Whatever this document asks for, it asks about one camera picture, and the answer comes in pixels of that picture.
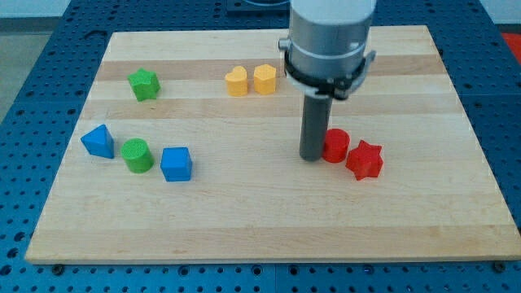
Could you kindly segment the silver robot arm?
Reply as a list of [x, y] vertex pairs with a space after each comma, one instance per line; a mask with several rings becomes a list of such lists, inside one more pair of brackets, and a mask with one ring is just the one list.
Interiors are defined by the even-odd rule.
[[292, 0], [288, 36], [278, 41], [285, 71], [320, 90], [356, 91], [374, 61], [365, 55], [376, 0]]

